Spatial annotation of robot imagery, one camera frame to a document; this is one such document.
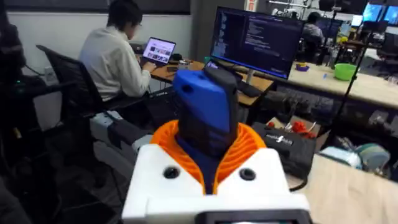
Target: man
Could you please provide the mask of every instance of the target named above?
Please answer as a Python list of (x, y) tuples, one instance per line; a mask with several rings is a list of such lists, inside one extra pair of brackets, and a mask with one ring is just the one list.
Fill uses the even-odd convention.
[(319, 37), (323, 43), (325, 39), (322, 30), (316, 25), (320, 17), (321, 15), (317, 12), (311, 12), (310, 15), (308, 15), (307, 23), (304, 25), (303, 35)]
[(132, 0), (116, 0), (109, 7), (108, 25), (94, 30), (80, 53), (103, 101), (117, 96), (141, 97), (148, 89), (154, 63), (141, 69), (129, 45), (141, 26), (142, 12)]

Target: wooden desk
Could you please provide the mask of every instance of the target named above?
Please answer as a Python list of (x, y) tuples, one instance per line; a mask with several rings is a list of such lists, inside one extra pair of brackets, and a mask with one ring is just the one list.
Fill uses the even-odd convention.
[[(333, 95), (334, 98), (342, 98), (349, 86), (349, 82), (335, 79), (335, 71), (326, 66), (316, 66), (308, 63), (310, 69), (307, 72), (300, 72), (295, 69), (295, 63), (288, 80), (277, 78), (262, 72), (256, 72), (256, 75), (266, 77), (295, 86), (301, 86), (306, 90), (315, 90)], [(247, 70), (244, 67), (238, 67), (239, 71)], [(385, 108), (398, 110), (398, 85), (392, 85), (382, 78), (357, 74), (357, 79), (349, 93), (349, 98), (366, 103), (372, 103)]]
[[(301, 180), (287, 176), (290, 187)], [(398, 223), (398, 184), (315, 155), (308, 184), (298, 193), (321, 224)]]
[[(191, 64), (191, 69), (192, 70), (202, 70), (204, 66), (205, 65), (203, 63), (193, 62)], [(152, 78), (154, 78), (156, 80), (160, 80), (162, 82), (171, 83), (174, 79), (174, 72), (168, 72), (167, 71), (168, 67), (176, 67), (176, 65), (167, 65), (167, 66), (164, 66), (164, 67), (154, 70), (151, 74)], [(246, 74), (242, 74), (242, 75), (243, 75), (243, 78), (246, 80), (247, 75)], [(273, 84), (273, 81), (266, 80), (266, 79), (259, 78), (259, 77), (253, 77), (252, 84), (259, 90), (266, 92), (269, 89), (269, 87)], [(241, 103), (244, 106), (250, 107), (250, 106), (254, 105), (255, 102), (259, 98), (261, 98), (261, 96), (251, 98), (251, 97), (248, 97), (239, 92), (238, 98), (239, 98), (239, 103)]]

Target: red object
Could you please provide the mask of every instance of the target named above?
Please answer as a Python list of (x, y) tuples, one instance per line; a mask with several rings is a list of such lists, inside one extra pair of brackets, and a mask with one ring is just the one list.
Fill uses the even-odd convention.
[(313, 139), (315, 135), (305, 128), (304, 122), (295, 121), (292, 128), (294, 133), (301, 134), (305, 138)]

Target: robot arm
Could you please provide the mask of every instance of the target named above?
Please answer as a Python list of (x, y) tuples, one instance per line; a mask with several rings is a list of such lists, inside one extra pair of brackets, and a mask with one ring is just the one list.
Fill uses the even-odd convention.
[(142, 146), (122, 218), (128, 223), (312, 223), (292, 194), (278, 153), (236, 119), (236, 83), (225, 71), (179, 70), (179, 121)]

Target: chair backrest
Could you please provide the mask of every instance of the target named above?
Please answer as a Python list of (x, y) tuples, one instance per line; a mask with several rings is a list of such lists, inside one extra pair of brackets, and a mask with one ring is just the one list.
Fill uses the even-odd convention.
[(83, 63), (42, 45), (36, 47), (44, 51), (60, 83), (75, 82), (75, 87), (63, 93), (63, 103), (79, 111), (99, 113), (105, 109), (100, 93)]
[(398, 43), (396, 41), (396, 38), (398, 38), (397, 35), (386, 33), (385, 39), (384, 39), (384, 44), (381, 47), (381, 50), (383, 52), (396, 54), (397, 49), (398, 49)]
[(315, 35), (303, 34), (304, 39), (304, 59), (306, 62), (313, 62), (319, 46), (322, 44), (322, 38)]

